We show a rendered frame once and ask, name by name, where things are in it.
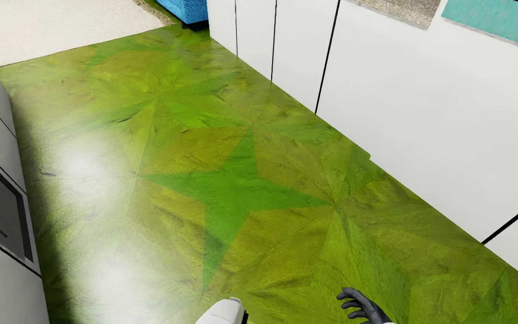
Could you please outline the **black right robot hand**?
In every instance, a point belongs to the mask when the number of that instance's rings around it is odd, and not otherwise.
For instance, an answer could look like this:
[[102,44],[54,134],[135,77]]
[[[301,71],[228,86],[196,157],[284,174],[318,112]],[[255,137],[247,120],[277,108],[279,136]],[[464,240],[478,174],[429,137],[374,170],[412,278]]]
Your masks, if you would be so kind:
[[336,296],[336,299],[348,299],[341,305],[344,310],[347,308],[357,309],[347,315],[349,320],[363,318],[365,321],[361,324],[395,324],[374,301],[352,287],[343,287],[342,292]]

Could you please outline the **white kitchen counter cabinets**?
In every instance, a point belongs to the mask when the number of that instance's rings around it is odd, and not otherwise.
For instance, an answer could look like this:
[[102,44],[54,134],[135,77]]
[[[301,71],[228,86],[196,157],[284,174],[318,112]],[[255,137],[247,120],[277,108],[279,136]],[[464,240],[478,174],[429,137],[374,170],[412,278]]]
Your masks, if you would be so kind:
[[518,270],[518,44],[358,0],[207,0],[211,37]]

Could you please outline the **grey speckled countertop mat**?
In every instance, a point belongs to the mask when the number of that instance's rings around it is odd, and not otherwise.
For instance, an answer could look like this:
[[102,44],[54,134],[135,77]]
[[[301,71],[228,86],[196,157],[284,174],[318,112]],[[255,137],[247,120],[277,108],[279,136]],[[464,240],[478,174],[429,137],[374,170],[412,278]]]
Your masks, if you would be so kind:
[[353,0],[356,5],[427,30],[441,0]]

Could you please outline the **teal countertop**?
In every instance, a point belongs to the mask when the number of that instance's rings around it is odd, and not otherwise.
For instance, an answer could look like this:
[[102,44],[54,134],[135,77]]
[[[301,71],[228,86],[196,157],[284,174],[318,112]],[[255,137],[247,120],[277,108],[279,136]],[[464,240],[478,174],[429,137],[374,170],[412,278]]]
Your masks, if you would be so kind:
[[448,0],[442,17],[518,43],[518,0]]

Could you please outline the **blue upholstered sofa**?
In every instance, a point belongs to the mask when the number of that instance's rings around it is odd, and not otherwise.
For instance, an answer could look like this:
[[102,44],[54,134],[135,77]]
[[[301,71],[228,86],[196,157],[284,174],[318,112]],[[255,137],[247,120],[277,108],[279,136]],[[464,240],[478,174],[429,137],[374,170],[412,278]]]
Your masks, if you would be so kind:
[[207,0],[155,0],[185,24],[208,20]]

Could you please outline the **cream floor rug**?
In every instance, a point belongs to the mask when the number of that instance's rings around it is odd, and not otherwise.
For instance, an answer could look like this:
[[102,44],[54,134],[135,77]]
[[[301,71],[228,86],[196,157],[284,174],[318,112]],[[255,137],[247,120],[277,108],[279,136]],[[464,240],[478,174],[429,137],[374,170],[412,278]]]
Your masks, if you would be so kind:
[[0,0],[0,66],[172,24],[147,0]]

